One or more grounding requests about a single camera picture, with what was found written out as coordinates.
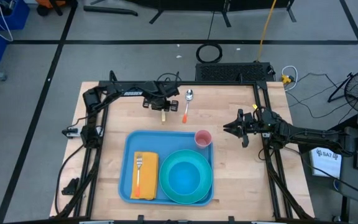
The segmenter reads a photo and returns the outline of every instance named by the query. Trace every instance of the fork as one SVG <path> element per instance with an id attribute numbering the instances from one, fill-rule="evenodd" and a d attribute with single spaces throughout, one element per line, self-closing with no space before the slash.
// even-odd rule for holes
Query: fork
<path id="1" fill-rule="evenodd" d="M 140 185 L 139 185 L 139 176 L 140 176 L 140 167 L 142 166 L 143 158 L 142 154 L 138 154 L 136 157 L 136 165 L 137 165 L 137 181 L 136 181 L 136 191 L 135 196 L 140 196 Z"/>

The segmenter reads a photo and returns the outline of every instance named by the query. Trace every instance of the spoon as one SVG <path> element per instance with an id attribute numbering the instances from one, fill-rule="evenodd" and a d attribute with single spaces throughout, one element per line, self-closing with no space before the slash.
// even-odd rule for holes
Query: spoon
<path id="1" fill-rule="evenodd" d="M 186 101 L 187 101 L 186 111 L 185 111 L 185 115 L 183 115 L 182 123 L 186 123 L 186 121 L 187 121 L 187 109 L 189 108 L 190 100 L 193 99 L 193 95 L 194 95 L 193 90 L 187 90 L 187 92 L 186 92 Z"/>

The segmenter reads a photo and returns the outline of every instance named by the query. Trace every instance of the pink cup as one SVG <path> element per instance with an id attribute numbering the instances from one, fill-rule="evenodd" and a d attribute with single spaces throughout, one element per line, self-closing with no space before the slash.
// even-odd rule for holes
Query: pink cup
<path id="1" fill-rule="evenodd" d="M 194 140 L 200 149 L 205 149 L 211 144 L 212 136 L 211 133 L 209 133 L 207 130 L 200 130 L 196 132 Z"/>

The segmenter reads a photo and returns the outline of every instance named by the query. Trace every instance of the blue bowl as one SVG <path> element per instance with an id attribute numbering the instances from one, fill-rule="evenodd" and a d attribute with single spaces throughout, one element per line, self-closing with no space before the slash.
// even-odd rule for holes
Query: blue bowl
<path id="1" fill-rule="evenodd" d="M 213 174 L 210 164 L 200 153 L 180 150 L 164 160 L 159 179 L 169 199 L 180 204 L 191 204 L 208 193 Z"/>

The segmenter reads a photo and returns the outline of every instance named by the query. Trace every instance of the wooden table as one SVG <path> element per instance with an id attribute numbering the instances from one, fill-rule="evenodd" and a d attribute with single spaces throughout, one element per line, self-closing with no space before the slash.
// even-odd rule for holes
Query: wooden table
<path id="1" fill-rule="evenodd" d="M 98 82 L 84 82 L 81 86 L 73 121 L 85 115 L 82 93 Z M 185 92 L 193 89 L 195 96 L 190 102 L 188 121 L 181 122 L 185 111 Z M 127 97 L 109 106 L 98 182 L 96 185 L 92 219 L 136 220 L 144 215 L 146 220 L 227 220 L 234 216 L 238 221 L 273 220 L 272 200 L 264 161 L 258 159 L 262 149 L 260 135 L 249 135 L 249 146 L 241 147 L 241 140 L 223 131 L 222 125 L 234 121 L 237 110 L 253 111 L 255 103 L 251 86 L 181 86 L 180 95 L 170 98 L 179 101 L 178 112 L 169 112 L 162 124 L 161 113 L 142 108 L 143 97 Z M 281 83 L 268 83 L 272 109 L 283 119 L 291 122 L 287 99 Z M 205 207 L 133 204 L 124 202 L 118 194 L 122 154 L 126 137 L 138 129 L 167 131 L 208 130 L 214 141 L 214 197 Z M 68 140 L 65 158 L 82 144 L 80 138 Z M 80 151 L 67 163 L 62 172 L 60 190 L 72 178 L 81 175 L 85 150 Z M 308 186 L 299 155 L 282 150 L 282 160 L 289 191 L 305 211 L 313 216 Z M 280 212 L 285 217 L 281 191 L 277 188 Z M 86 198 L 81 206 L 85 214 Z M 59 192 L 59 209 L 71 196 Z M 55 214 L 52 206 L 51 215 Z"/>

